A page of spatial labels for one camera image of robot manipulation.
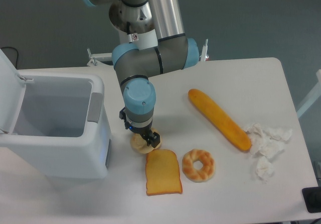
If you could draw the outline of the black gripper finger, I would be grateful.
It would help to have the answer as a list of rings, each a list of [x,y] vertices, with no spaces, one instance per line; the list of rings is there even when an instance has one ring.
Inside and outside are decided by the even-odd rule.
[[[127,129],[127,118],[126,118],[126,113],[125,113],[125,107],[120,110],[119,112],[119,118],[123,120],[125,129]]]
[[[157,132],[149,131],[144,135],[144,140],[147,146],[156,148],[161,142],[161,137]]]

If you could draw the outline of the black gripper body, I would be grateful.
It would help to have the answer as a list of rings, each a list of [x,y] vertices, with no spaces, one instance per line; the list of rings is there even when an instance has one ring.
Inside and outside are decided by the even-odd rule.
[[[153,139],[153,132],[151,130],[151,123],[143,124],[137,123],[138,127],[134,126],[134,122],[125,122],[125,128],[130,130],[135,134],[141,135],[144,140],[152,140]]]

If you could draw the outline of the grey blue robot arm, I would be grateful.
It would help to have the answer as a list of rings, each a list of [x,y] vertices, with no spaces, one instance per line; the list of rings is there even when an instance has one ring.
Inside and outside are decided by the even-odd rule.
[[[110,22],[122,39],[111,54],[124,100],[119,117],[155,148],[161,138],[151,129],[156,93],[149,78],[199,61],[195,40],[186,37],[178,0],[83,1],[90,6],[110,4]]]

